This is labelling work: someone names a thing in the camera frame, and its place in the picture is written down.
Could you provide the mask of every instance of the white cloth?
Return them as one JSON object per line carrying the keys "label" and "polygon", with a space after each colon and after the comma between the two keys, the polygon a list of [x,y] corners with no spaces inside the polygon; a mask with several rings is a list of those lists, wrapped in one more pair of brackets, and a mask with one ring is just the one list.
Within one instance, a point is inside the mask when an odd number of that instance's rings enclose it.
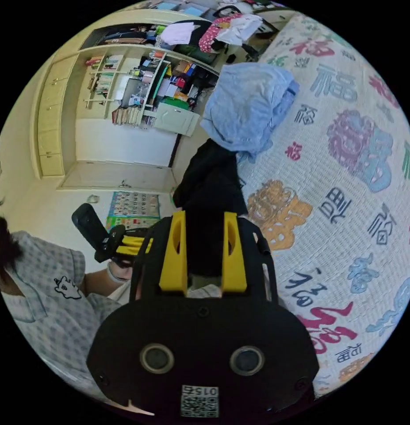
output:
{"label": "white cloth", "polygon": [[161,39],[170,46],[189,44],[194,29],[193,22],[172,23],[162,31]]}
{"label": "white cloth", "polygon": [[257,15],[246,14],[230,21],[230,28],[222,30],[215,37],[218,41],[241,46],[261,26],[262,18]]}

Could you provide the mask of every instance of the pink clothing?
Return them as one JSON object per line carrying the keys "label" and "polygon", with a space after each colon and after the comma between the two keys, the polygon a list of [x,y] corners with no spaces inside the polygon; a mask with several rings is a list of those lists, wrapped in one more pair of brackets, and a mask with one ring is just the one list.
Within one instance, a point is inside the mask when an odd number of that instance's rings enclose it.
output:
{"label": "pink clothing", "polygon": [[225,18],[218,18],[216,19],[212,25],[208,28],[208,30],[205,32],[205,34],[202,36],[202,38],[199,40],[199,47],[202,52],[205,53],[211,53],[212,52],[212,43],[215,40],[215,37],[218,35],[220,31],[223,30],[223,28],[220,28],[218,26],[221,22],[230,22],[232,19],[240,18],[242,16],[241,13],[235,13],[230,16],[226,16]]}

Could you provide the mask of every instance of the wrist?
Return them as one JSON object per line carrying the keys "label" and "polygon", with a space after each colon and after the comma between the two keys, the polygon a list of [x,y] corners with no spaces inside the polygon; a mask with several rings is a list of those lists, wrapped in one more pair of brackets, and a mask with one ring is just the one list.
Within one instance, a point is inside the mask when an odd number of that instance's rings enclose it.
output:
{"label": "wrist", "polygon": [[107,274],[116,283],[126,283],[128,281],[128,279],[120,276],[119,267],[113,261],[107,263]]}

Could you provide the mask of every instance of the door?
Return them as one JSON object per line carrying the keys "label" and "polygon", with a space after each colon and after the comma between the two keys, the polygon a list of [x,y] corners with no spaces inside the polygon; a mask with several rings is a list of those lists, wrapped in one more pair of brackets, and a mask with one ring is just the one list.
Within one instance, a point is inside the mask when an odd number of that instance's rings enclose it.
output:
{"label": "door", "polygon": [[50,155],[60,153],[60,137],[58,130],[41,131],[38,133],[38,153]]}
{"label": "door", "polygon": [[43,176],[63,175],[62,157],[60,154],[41,155],[40,164]]}
{"label": "door", "polygon": [[41,104],[45,107],[62,103],[67,80],[46,83],[41,95]]}
{"label": "door", "polygon": [[47,83],[53,83],[55,81],[68,78],[76,60],[77,56],[72,56],[71,58],[63,59],[62,61],[54,63],[50,68],[49,75],[47,76],[46,85]]}
{"label": "door", "polygon": [[61,105],[45,106],[40,103],[38,111],[38,131],[57,130],[60,123]]}

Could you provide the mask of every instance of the cabinet door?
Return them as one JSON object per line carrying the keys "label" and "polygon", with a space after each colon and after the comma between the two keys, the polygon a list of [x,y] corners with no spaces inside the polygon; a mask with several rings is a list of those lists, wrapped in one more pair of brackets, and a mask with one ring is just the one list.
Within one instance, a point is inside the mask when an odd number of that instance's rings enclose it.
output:
{"label": "cabinet door", "polygon": [[59,80],[52,83],[46,83],[41,95],[41,104],[45,107],[61,104],[67,81],[68,80]]}
{"label": "cabinet door", "polygon": [[62,157],[60,154],[41,155],[40,164],[43,176],[63,175]]}
{"label": "cabinet door", "polygon": [[38,153],[50,155],[60,153],[60,137],[58,130],[41,131],[38,133]]}
{"label": "cabinet door", "polygon": [[191,136],[199,115],[165,103],[160,103],[156,111],[155,128]]}
{"label": "cabinet door", "polygon": [[40,103],[38,111],[38,131],[57,130],[60,124],[61,105],[46,106]]}
{"label": "cabinet door", "polygon": [[76,56],[72,56],[71,58],[63,59],[62,61],[54,63],[50,68],[46,84],[68,78],[76,59]]}

